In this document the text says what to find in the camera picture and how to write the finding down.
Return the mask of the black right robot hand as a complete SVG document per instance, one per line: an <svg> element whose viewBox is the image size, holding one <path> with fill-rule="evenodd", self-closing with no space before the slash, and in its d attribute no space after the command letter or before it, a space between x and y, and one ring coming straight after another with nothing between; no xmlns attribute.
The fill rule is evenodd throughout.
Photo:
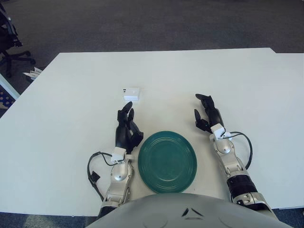
<svg viewBox="0 0 304 228"><path fill-rule="evenodd" d="M208 117L208 121L202 119L198 110L194 110L195 125L199 129L212 133L211 127L216 124L221 124L224 127L219 110L215 107L214 101L211 96L195 94L196 98L199 99L204 107L205 113Z"/></svg>

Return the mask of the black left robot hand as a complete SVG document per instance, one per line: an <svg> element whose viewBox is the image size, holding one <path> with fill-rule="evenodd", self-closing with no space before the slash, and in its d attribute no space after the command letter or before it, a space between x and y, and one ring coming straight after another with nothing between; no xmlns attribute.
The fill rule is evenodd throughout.
<svg viewBox="0 0 304 228"><path fill-rule="evenodd" d="M115 146L126 149L126 154L131 154L134 147L137 147L143 140L143 132L133 121L134 109L132 106L132 101L129 101L117 113L118 126L115 132Z"/></svg>

